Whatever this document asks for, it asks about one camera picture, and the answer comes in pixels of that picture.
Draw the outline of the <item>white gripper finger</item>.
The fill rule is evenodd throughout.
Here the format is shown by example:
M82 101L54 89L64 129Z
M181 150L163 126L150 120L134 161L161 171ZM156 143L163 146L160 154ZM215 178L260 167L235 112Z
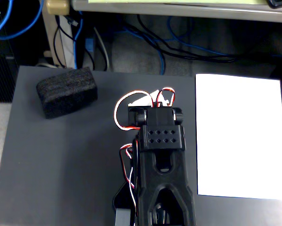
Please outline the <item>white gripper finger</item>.
M159 93L159 90L156 90L156 91L150 93L150 96L152 97L154 103L156 102L158 93ZM158 102L162 103L162 106L168 106L168 104L169 104L169 100L165 99L163 94L159 95ZM140 99L135 100L132 103L129 103L128 107L133 107L133 106L150 106L150 105L151 105L151 101L149 100L149 97L145 96L145 97L142 97Z

